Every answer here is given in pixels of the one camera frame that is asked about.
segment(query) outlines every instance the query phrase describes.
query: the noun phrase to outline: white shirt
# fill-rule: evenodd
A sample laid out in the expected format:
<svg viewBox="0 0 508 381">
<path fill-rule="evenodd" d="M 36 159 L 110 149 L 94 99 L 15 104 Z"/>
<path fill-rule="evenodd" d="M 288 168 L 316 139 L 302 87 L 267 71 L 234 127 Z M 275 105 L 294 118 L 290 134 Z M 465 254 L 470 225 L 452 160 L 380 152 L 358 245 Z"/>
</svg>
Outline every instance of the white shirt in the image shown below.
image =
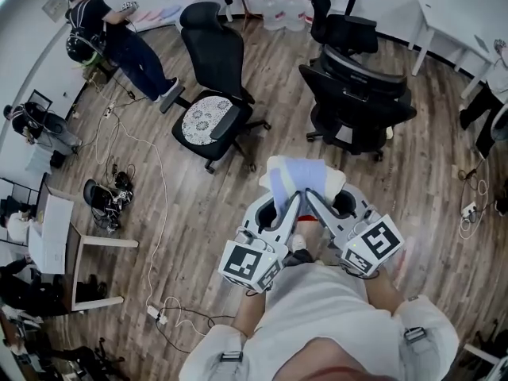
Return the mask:
<svg viewBox="0 0 508 381">
<path fill-rule="evenodd" d="M 427 337 L 408 344 L 407 329 Z M 459 345 L 449 320 L 425 296 L 405 301 L 392 317 L 368 304 L 364 282 L 340 268 L 287 267 L 267 293 L 266 312 L 254 336 L 216 325 L 189 355 L 180 381 L 272 381 L 309 341 L 335 341 L 366 371 L 397 380 L 437 381 L 448 372 Z M 221 362 L 243 352 L 241 363 Z"/>
<path fill-rule="evenodd" d="M 30 220 L 23 221 L 22 212 L 11 214 L 7 222 L 7 232 L 10 238 L 17 243 L 25 243 L 30 224 Z"/>
<path fill-rule="evenodd" d="M 508 103 L 508 64 L 499 57 L 494 69 L 487 76 L 492 94 L 504 104 Z"/>
</svg>

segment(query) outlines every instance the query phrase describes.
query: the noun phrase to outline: office chair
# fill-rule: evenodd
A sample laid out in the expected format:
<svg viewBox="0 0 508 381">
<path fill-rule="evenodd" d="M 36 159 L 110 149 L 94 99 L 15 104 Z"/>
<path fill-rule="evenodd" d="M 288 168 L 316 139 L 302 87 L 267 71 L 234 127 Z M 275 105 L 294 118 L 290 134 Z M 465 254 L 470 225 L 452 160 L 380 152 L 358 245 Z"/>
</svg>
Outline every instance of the office chair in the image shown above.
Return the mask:
<svg viewBox="0 0 508 381">
<path fill-rule="evenodd" d="M 375 53 L 378 39 L 375 34 L 375 21 L 351 16 L 356 0 L 349 0 L 344 15 L 328 14 L 330 0 L 311 0 L 314 7 L 314 21 L 310 35 L 320 44 L 330 45 L 342 55 L 355 53 Z"/>
<path fill-rule="evenodd" d="M 219 22 L 220 5 L 199 2 L 188 6 L 180 17 L 182 38 L 187 46 L 198 83 L 204 90 L 192 103 L 177 98 L 186 109 L 173 126 L 173 136 L 193 153 L 206 158 L 205 169 L 213 174 L 212 162 L 233 145 L 248 158 L 236 138 L 251 129 L 271 126 L 265 121 L 248 123 L 254 98 L 241 85 L 244 41 L 241 35 Z M 249 169 L 256 165 L 249 160 Z"/>
<path fill-rule="evenodd" d="M 376 152 L 380 161 L 387 128 L 416 116 L 404 75 L 370 71 L 328 45 L 313 66 L 299 69 L 316 99 L 309 142 L 323 137 L 353 155 Z"/>
</svg>

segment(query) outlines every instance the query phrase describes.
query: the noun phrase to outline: backpack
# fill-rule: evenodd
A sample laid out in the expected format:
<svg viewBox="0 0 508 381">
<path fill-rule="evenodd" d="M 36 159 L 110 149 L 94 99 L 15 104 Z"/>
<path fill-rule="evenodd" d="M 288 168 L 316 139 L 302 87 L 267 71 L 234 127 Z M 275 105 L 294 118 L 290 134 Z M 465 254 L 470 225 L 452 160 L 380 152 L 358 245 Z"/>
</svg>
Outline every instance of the backpack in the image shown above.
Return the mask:
<svg viewBox="0 0 508 381">
<path fill-rule="evenodd" d="M 105 34 L 106 23 L 104 22 L 104 30 L 101 35 L 91 33 L 81 26 L 83 14 L 88 4 L 88 0 L 77 5 L 72 11 L 78 10 L 76 22 L 72 20 L 72 11 L 69 12 L 68 20 L 71 23 L 71 34 L 67 38 L 67 54 L 69 58 L 80 64 L 88 65 L 96 57 L 97 54 L 103 56 L 104 47 L 106 46 Z"/>
</svg>

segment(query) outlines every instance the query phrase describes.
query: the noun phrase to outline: jeans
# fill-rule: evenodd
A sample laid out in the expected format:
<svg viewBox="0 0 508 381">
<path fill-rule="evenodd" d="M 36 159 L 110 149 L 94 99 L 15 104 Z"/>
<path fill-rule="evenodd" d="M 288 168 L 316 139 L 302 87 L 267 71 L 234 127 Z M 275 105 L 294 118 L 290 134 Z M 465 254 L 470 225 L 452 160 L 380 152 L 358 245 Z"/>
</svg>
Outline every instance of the jeans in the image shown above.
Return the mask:
<svg viewBox="0 0 508 381">
<path fill-rule="evenodd" d="M 138 35 L 132 34 L 107 53 L 133 85 L 153 102 L 171 87 L 159 57 Z"/>
<path fill-rule="evenodd" d="M 490 87 L 485 85 L 475 96 L 469 107 L 460 112 L 460 119 L 463 124 L 469 125 L 483 113 L 490 110 L 487 121 L 478 136 L 478 140 L 476 140 L 476 147 L 482 153 L 483 158 L 487 158 L 492 145 L 494 145 L 491 135 L 492 122 L 501 108 L 502 103 L 492 94 Z"/>
</svg>

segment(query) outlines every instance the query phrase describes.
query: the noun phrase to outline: strap buckle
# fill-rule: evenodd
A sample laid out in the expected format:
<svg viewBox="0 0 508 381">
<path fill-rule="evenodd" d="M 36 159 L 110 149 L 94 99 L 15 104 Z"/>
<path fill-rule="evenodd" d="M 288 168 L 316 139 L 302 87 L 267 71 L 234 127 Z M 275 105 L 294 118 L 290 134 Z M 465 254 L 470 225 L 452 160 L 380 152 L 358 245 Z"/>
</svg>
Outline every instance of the strap buckle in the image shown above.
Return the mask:
<svg viewBox="0 0 508 381">
<path fill-rule="evenodd" d="M 243 352 L 225 352 L 221 356 L 221 363 L 241 363 L 244 359 Z"/>
<path fill-rule="evenodd" d="M 404 333 L 404 338 L 406 339 L 407 344 L 413 344 L 427 338 L 427 332 L 422 327 L 414 327 L 412 329 L 408 329 Z"/>
</svg>

